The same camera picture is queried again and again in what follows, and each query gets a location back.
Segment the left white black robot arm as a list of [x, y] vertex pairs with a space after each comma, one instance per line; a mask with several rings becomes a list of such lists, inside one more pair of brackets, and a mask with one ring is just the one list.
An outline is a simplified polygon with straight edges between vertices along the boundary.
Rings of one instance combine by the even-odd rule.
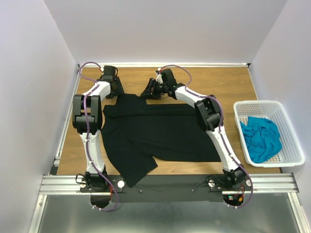
[[107, 180], [105, 163], [101, 155], [100, 132], [103, 124], [102, 101], [124, 93], [118, 69], [99, 66], [101, 77], [83, 94], [73, 96], [72, 124], [77, 130], [86, 154], [86, 172], [80, 183], [82, 188], [105, 192], [111, 188]]

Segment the black t shirt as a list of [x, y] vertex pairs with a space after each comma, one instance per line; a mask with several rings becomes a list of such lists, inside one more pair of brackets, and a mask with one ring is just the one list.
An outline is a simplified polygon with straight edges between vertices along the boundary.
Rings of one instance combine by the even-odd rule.
[[103, 109], [101, 129], [111, 164], [129, 187], [157, 168], [155, 158], [174, 162], [220, 162], [210, 137], [187, 104], [147, 104], [135, 94], [118, 96]]

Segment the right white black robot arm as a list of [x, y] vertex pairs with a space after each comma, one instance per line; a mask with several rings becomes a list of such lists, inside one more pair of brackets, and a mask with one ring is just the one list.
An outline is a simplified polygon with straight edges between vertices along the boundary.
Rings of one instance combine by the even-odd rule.
[[165, 94], [194, 108], [199, 128], [210, 137], [221, 159], [225, 176], [224, 186], [229, 190], [239, 187], [247, 178], [247, 174], [226, 136], [224, 113], [219, 101], [213, 95], [199, 94], [176, 81], [159, 83], [154, 78], [149, 80], [140, 96], [158, 100]]

